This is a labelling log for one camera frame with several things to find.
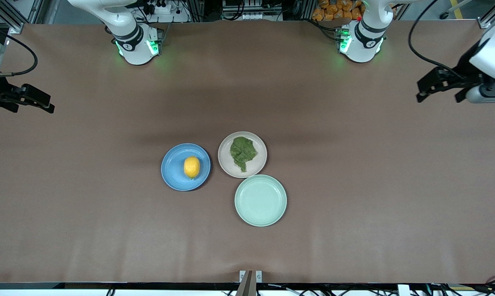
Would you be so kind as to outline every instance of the brown table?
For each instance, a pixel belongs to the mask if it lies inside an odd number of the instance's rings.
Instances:
[[[163,55],[131,66],[98,26],[27,25],[39,56],[11,78],[52,95],[53,115],[0,109],[0,281],[485,282],[495,275],[495,104],[416,103],[433,66],[394,22],[379,56],[349,62],[311,24],[176,24]],[[454,65],[475,21],[422,22],[414,45]],[[31,58],[10,44],[3,71]],[[283,218],[236,214],[241,180],[221,140],[265,142]],[[177,192],[163,155],[208,150],[207,183]]]

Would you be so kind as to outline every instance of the blue plate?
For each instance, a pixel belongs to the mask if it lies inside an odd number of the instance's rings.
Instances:
[[[183,165],[187,157],[195,156],[200,160],[200,174],[194,179],[189,179],[183,171]],[[211,171],[211,159],[209,154],[196,144],[186,143],[172,147],[165,154],[161,162],[161,176],[169,187],[179,191],[189,191],[202,185]]]

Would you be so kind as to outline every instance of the yellow lemon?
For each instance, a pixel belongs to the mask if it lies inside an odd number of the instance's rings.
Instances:
[[[185,159],[185,163],[183,164],[183,171],[187,175],[187,177],[194,179],[198,174],[200,174],[200,160],[196,157],[187,157]]]

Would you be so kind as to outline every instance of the yellow floor tape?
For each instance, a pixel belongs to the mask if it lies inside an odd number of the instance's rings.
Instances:
[[[452,4],[452,6],[456,6],[456,5],[458,5],[458,1],[457,0],[450,0],[450,4]],[[456,19],[463,19],[463,15],[461,15],[461,11],[459,8],[454,10],[454,15],[456,16]]]

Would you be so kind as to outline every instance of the green leaf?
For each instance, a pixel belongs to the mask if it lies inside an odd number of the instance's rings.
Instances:
[[[246,172],[246,162],[255,158],[257,154],[253,147],[253,141],[245,137],[236,137],[232,141],[230,153],[235,160],[235,164],[238,165],[244,173]]]

